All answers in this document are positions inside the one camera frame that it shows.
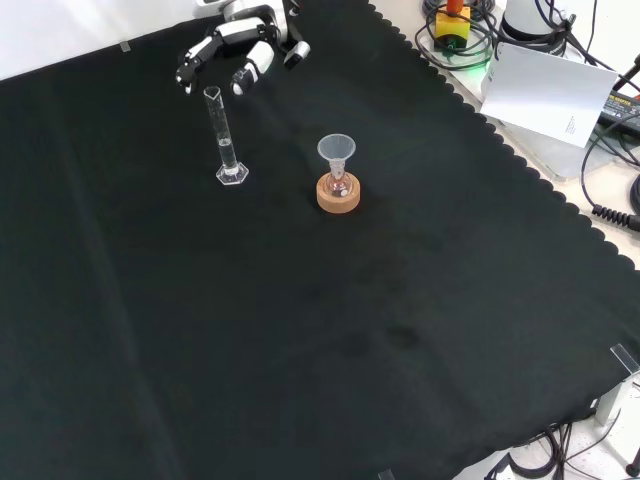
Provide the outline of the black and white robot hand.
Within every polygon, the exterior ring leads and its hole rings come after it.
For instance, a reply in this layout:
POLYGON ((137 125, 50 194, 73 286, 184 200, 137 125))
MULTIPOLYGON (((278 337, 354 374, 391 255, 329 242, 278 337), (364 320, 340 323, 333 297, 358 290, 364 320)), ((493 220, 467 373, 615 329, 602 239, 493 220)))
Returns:
POLYGON ((192 94, 204 67, 216 57, 231 54, 246 55, 230 82, 236 96, 254 87, 278 53, 283 55, 284 66, 293 69, 311 52, 294 25, 299 13, 295 1, 197 1, 195 18, 221 18, 222 22, 186 51, 175 74, 176 83, 192 94))

